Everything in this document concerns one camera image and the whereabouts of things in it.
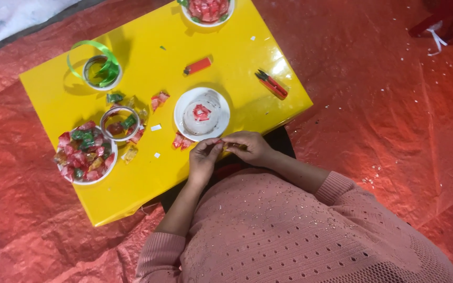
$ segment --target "yellow table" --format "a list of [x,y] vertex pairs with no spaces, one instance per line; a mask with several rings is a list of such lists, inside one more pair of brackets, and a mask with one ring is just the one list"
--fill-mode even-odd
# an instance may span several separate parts
[[[148,127],[161,124],[162,129],[144,133],[137,145],[139,153],[130,164],[119,158],[101,182],[74,185],[94,226],[132,215],[142,204],[187,178],[189,150],[172,148],[177,131],[173,110],[182,93],[210,87],[223,94],[231,112],[224,135],[239,130],[267,133],[312,106],[250,0],[237,0],[230,20],[217,28],[193,25],[182,15],[179,4],[172,2],[95,40],[108,46],[123,68],[123,78],[114,91],[135,95],[146,104],[161,90],[171,98],[150,113]],[[71,62],[80,73],[86,60],[96,54],[95,48],[80,46],[71,52]],[[189,77],[183,75],[187,65],[208,55],[213,59],[211,67]],[[285,100],[276,98],[258,81],[254,73],[259,68],[290,88]],[[71,74],[66,54],[20,78],[55,148],[60,134],[90,119],[99,123],[109,108],[105,93]],[[121,149],[118,156],[126,150]]]

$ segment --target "red tarp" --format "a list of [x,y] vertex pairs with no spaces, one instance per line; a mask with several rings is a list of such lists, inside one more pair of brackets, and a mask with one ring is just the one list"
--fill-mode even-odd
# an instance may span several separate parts
[[[0,282],[133,278],[162,209],[93,228],[18,74],[168,2],[107,0],[0,50]],[[363,184],[453,262],[453,41],[429,57],[432,39],[408,36],[428,15],[416,0],[254,2],[315,103],[286,126],[297,157]]]

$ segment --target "hand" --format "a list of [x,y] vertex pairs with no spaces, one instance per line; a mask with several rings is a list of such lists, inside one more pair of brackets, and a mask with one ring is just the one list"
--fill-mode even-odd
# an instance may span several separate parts
[[[225,151],[254,166],[267,167],[270,157],[276,153],[258,132],[234,132],[222,140],[228,145]],[[247,148],[242,150],[242,146],[238,145],[245,145]]]
[[190,151],[190,176],[188,183],[194,187],[204,189],[209,182],[214,163],[223,151],[224,142],[219,138],[208,138],[197,144]]

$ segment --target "woman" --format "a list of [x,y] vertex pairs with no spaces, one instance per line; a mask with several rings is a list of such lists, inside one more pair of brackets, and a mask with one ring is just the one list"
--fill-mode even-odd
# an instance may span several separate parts
[[[246,145],[226,151],[271,171],[237,172],[198,203],[224,143]],[[443,283],[453,266],[349,178],[236,132],[190,152],[188,182],[146,241],[135,282]]]

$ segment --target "white debris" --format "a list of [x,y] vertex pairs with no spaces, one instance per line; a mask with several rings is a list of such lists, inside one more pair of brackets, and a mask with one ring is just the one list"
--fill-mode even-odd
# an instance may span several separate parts
[[158,124],[156,126],[151,127],[151,129],[152,129],[152,132],[153,132],[153,131],[162,129],[162,126],[160,126],[160,124]]

